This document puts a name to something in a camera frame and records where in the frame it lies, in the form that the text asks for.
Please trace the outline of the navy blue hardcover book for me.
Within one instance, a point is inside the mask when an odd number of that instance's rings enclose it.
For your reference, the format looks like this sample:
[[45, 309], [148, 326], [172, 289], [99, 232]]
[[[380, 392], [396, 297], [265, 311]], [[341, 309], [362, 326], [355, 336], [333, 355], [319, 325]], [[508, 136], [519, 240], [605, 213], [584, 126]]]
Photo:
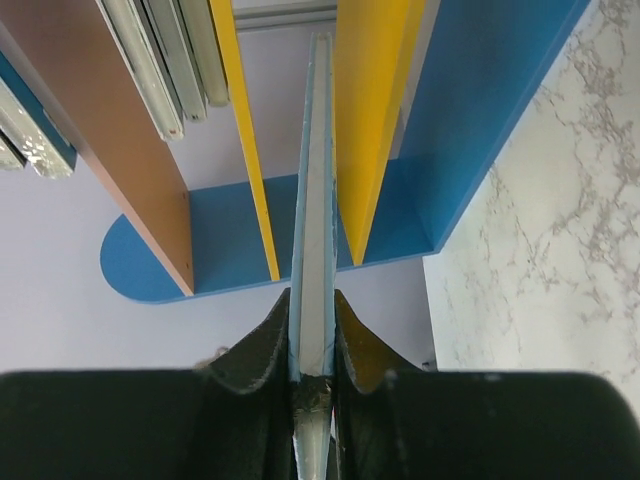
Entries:
[[0, 169], [4, 171], [23, 170], [27, 160], [6, 134], [4, 127], [0, 129], [0, 137]]

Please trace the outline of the dark purple book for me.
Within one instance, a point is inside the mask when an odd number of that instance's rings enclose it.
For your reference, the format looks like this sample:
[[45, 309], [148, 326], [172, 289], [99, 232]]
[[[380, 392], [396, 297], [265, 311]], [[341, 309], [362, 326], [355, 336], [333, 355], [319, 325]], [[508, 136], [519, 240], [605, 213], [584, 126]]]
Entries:
[[98, 0], [96, 4], [160, 138], [181, 140], [183, 110], [143, 2]]

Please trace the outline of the black Moon and Sixpence book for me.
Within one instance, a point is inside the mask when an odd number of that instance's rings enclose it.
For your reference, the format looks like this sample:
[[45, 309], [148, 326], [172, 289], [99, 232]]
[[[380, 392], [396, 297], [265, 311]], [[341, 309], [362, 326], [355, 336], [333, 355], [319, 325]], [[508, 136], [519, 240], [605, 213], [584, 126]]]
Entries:
[[207, 117], [204, 88], [179, 2], [150, 0], [143, 4], [186, 118], [204, 121]]

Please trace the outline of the grey letter G book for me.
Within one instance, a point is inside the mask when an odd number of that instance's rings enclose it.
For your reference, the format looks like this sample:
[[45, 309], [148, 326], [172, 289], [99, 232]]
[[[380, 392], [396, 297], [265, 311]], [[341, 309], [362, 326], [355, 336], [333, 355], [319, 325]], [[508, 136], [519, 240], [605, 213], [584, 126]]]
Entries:
[[210, 4], [207, 0], [185, 0], [179, 5], [208, 103], [224, 107], [229, 103], [229, 91]]

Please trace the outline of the light blue fish book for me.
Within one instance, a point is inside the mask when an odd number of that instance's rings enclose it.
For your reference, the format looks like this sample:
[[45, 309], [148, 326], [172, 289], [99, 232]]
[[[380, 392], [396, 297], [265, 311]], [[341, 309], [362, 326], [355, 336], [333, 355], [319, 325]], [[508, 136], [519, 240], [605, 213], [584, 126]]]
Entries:
[[293, 445], [300, 479], [324, 479], [329, 463], [337, 263], [333, 42], [313, 35], [298, 174], [289, 308]]

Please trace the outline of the teal ocean cover book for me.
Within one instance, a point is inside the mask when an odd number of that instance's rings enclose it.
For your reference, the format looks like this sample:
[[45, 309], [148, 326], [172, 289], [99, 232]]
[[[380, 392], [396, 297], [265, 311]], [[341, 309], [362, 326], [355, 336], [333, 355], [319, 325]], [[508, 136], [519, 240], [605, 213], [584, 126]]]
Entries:
[[77, 151], [9, 60], [1, 54], [1, 128], [36, 173], [60, 179], [74, 173]]

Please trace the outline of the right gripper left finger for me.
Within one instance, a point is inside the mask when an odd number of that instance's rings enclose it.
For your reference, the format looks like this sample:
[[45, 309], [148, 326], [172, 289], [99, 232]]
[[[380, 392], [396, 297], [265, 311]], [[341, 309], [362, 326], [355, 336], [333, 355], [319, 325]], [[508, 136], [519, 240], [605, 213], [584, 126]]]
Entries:
[[5, 479], [291, 479], [289, 293], [203, 367], [1, 378]]

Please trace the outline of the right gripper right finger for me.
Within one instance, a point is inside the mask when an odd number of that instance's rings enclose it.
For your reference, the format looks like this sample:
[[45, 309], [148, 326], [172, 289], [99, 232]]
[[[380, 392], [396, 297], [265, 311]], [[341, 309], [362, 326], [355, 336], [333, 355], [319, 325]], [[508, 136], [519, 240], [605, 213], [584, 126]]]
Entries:
[[639, 425], [581, 372], [424, 371], [335, 296], [342, 479], [635, 479]]

